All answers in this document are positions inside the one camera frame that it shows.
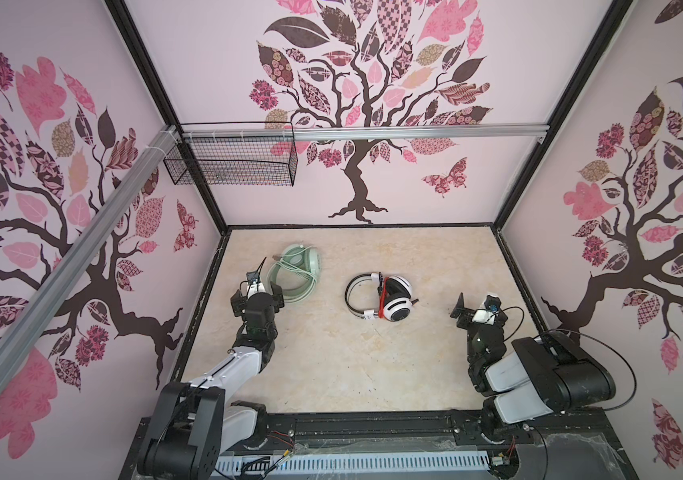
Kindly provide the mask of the mint green over-ear headphones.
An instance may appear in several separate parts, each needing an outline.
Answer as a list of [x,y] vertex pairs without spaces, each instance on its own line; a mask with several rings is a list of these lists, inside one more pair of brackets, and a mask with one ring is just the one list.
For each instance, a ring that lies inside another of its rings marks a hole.
[[303,281],[295,288],[282,288],[285,303],[299,303],[313,294],[321,272],[320,254],[315,247],[291,244],[280,255],[273,256],[273,260],[273,266],[267,274],[269,284],[278,285],[281,272],[295,275]]

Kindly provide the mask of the white black over-ear headphones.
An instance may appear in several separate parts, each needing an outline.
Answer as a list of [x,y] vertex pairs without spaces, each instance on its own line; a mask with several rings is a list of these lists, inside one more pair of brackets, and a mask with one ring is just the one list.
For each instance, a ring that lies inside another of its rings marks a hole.
[[[363,283],[373,282],[377,284],[377,307],[371,309],[359,309],[351,303],[351,294],[355,288],[361,286]],[[413,286],[411,282],[406,280],[403,276],[393,275],[385,276],[381,272],[371,272],[367,274],[359,274],[345,287],[345,305],[351,314],[357,318],[364,320],[384,319],[388,322],[399,322],[407,319],[413,306],[417,305],[419,300],[413,294]]]

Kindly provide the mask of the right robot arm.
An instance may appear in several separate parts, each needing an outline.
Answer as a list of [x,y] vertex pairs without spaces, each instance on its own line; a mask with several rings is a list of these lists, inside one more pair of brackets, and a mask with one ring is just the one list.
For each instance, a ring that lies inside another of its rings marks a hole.
[[495,296],[475,309],[459,296],[451,318],[467,332],[467,373],[485,398],[477,424],[491,441],[529,420],[615,397],[613,376],[567,334],[507,341],[509,316]]

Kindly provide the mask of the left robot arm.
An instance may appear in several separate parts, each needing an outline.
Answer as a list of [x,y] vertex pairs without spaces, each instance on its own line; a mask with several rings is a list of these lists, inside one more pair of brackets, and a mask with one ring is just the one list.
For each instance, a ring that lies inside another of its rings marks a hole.
[[263,266],[246,274],[230,298],[242,321],[227,356],[189,382],[171,381],[159,395],[139,446],[135,471],[147,479],[208,479],[219,455],[235,444],[265,442],[266,410],[232,402],[233,395],[261,374],[278,336],[275,314],[284,307],[282,290],[261,280]]

